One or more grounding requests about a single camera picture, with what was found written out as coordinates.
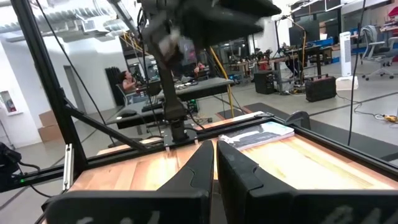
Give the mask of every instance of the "cardboard box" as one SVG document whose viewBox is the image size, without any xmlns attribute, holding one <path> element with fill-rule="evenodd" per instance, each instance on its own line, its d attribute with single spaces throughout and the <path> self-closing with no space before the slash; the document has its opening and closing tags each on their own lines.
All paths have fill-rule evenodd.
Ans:
<svg viewBox="0 0 398 224">
<path fill-rule="evenodd" d="M 39 114 L 39 118 L 43 124 L 43 127 L 58 124 L 57 120 L 55 119 L 54 112 L 52 110 Z"/>
<path fill-rule="evenodd" d="M 38 131 L 43 142 L 62 138 L 61 130 L 57 124 L 39 128 Z"/>
</svg>

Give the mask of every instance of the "wooden tabletop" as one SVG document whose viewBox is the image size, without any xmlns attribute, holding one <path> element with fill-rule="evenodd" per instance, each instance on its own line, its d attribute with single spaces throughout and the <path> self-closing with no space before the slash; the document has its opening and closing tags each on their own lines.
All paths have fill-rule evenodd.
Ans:
<svg viewBox="0 0 398 224">
<path fill-rule="evenodd" d="M 205 128 L 261 113 L 245 114 L 207 124 Z M 216 149 L 217 139 L 211 141 Z M 185 165 L 200 145 L 201 142 L 170 152 L 158 152 L 86 170 L 70 190 L 157 190 Z M 128 147 L 104 149 L 98 154 L 120 151 Z M 298 134 L 243 150 L 242 153 L 257 162 L 265 171 L 296 189 L 398 189 L 398 182 Z M 214 179 L 217 178 L 215 160 Z"/>
</svg>

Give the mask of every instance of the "table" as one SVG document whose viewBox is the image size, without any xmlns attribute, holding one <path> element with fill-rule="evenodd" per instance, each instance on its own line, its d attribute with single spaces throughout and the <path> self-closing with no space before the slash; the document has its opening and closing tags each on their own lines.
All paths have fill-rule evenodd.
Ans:
<svg viewBox="0 0 398 224">
<path fill-rule="evenodd" d="M 182 101 L 195 100 L 206 96 L 216 95 L 227 92 L 227 86 L 234 81 L 225 78 L 209 78 L 198 82 L 197 85 L 176 90 L 175 93 Z M 163 90 L 157 95 L 159 100 L 164 99 Z"/>
<path fill-rule="evenodd" d="M 291 55 L 289 57 L 272 58 L 269 61 L 268 60 L 261 60 L 261 61 L 255 62 L 255 63 L 258 63 L 258 64 L 263 64 L 263 63 L 271 64 L 271 63 L 273 63 L 274 64 L 274 70 L 275 70 L 274 76 L 276 76 L 276 82 L 278 84 L 279 93 L 282 93 L 283 83 L 294 82 L 295 78 L 293 77 L 291 79 L 283 81 L 282 80 L 282 74 L 280 72 L 279 63 L 286 62 L 288 60 L 294 60 L 294 59 L 297 59 L 298 57 L 299 56 L 297 54 L 295 54 L 295 55 Z M 249 62 L 241 62 L 241 63 L 238 63 L 237 65 L 248 65 L 248 64 L 249 64 Z"/>
<path fill-rule="evenodd" d="M 142 108 L 146 105 L 146 102 L 133 103 L 125 106 L 120 112 L 114 115 L 109 121 L 106 122 L 106 125 L 117 124 L 119 129 L 130 128 L 133 126 L 138 126 L 146 123 L 151 123 L 155 121 L 154 114 L 152 110 L 141 112 Z M 127 118 L 120 118 L 120 115 L 123 114 L 126 110 L 135 110 L 137 114 L 134 116 L 130 116 Z M 163 109 L 155 109 L 154 110 L 156 119 L 158 121 L 163 120 Z"/>
<path fill-rule="evenodd" d="M 239 121 L 260 113 L 262 112 L 207 124 L 205 128 Z M 86 170 L 69 191 L 157 190 L 184 166 L 200 144 L 201 142 L 170 152 L 162 151 Z M 129 146 L 105 149 L 98 155 L 127 148 Z M 296 189 L 398 189 L 398 182 L 298 134 L 246 149 L 242 153 L 257 162 L 265 171 Z M 216 161 L 214 179 L 218 179 Z"/>
<path fill-rule="evenodd" d="M 208 80 L 203 80 L 198 82 L 197 85 L 190 86 L 188 88 L 182 90 L 176 90 L 177 96 L 182 101 L 188 101 L 193 99 L 198 99 L 206 96 L 211 96 L 215 94 L 225 93 L 227 92 L 227 85 L 234 83 L 232 80 L 227 80 L 225 78 L 210 78 Z M 164 99 L 163 92 L 160 92 L 157 96 L 158 100 Z M 117 124 L 118 129 L 130 128 L 137 125 L 151 123 L 155 121 L 152 110 L 141 112 L 141 109 L 146 105 L 145 102 L 134 103 L 131 105 L 127 105 L 123 108 L 118 114 L 114 115 L 109 121 L 106 122 L 106 125 Z M 135 110 L 137 114 L 135 116 L 130 116 L 127 118 L 118 119 L 118 117 L 123 114 L 126 110 Z M 163 109 L 156 109 L 155 115 L 158 121 L 164 119 Z"/>
<path fill-rule="evenodd" d="M 296 49 L 296 50 L 291 50 L 291 51 L 288 51 L 287 53 L 294 54 L 295 52 L 298 52 L 299 59 L 301 59 L 301 62 L 304 63 L 307 60 L 304 60 L 304 58 L 302 58 L 303 57 L 302 56 L 302 49 L 303 48 Z M 323 51 L 323 49 L 321 49 L 321 45 L 315 45 L 315 46 L 312 46 L 312 47 L 306 47 L 305 48 L 305 56 L 308 57 L 310 55 L 314 55 L 315 54 L 316 57 L 317 57 L 317 73 L 318 73 L 318 77 L 319 78 L 322 76 L 322 65 L 321 65 L 321 57 L 320 57 L 321 51 Z"/>
</svg>

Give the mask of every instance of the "black box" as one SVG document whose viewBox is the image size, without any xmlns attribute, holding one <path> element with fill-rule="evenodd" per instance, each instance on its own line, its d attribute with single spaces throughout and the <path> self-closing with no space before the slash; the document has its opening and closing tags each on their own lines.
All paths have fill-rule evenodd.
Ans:
<svg viewBox="0 0 398 224">
<path fill-rule="evenodd" d="M 305 96 L 309 102 L 334 98 L 336 95 L 335 77 L 327 77 L 305 82 Z"/>
<path fill-rule="evenodd" d="M 262 94 L 272 94 L 275 92 L 274 88 L 274 74 L 272 71 L 255 73 L 254 74 L 254 85 L 256 92 Z"/>
</svg>

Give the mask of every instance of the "computer tower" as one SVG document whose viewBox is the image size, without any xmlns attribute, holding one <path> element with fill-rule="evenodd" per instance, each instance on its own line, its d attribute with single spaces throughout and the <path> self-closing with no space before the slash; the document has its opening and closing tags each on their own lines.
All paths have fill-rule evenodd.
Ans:
<svg viewBox="0 0 398 224">
<path fill-rule="evenodd" d="M 254 85 L 257 93 L 272 94 L 274 89 L 274 75 L 272 71 L 254 74 Z"/>
</svg>

